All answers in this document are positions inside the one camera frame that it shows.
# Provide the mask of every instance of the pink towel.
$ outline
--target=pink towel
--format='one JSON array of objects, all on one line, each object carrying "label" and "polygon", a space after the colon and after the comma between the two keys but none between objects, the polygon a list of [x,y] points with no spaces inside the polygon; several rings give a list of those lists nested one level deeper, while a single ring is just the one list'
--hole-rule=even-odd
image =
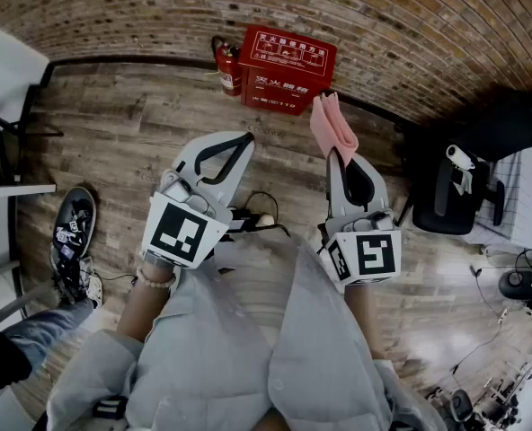
[{"label": "pink towel", "polygon": [[358,149],[358,138],[348,126],[340,112],[338,94],[326,97],[322,94],[314,98],[314,107],[310,117],[310,129],[318,141],[322,153],[327,158],[336,147],[347,166]]}]

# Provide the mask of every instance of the red brick wall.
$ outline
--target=red brick wall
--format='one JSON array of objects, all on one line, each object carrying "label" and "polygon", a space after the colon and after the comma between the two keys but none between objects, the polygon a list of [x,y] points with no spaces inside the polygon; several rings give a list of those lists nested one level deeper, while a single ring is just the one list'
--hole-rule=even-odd
[{"label": "red brick wall", "polygon": [[53,60],[209,59],[247,23],[337,45],[332,86],[410,119],[532,87],[532,0],[0,0],[0,28]]}]

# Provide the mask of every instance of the light gray jacket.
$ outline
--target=light gray jacket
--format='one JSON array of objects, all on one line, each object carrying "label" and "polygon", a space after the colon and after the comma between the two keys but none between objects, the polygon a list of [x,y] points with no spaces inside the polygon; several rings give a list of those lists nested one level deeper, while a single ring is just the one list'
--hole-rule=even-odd
[{"label": "light gray jacket", "polygon": [[[212,260],[184,273],[143,345],[100,331],[62,373],[47,407],[49,431],[249,431],[275,407],[295,431],[446,428],[437,412],[374,363],[350,310],[311,248],[297,260],[278,344],[270,348]],[[92,418],[122,394],[126,419]]]}]

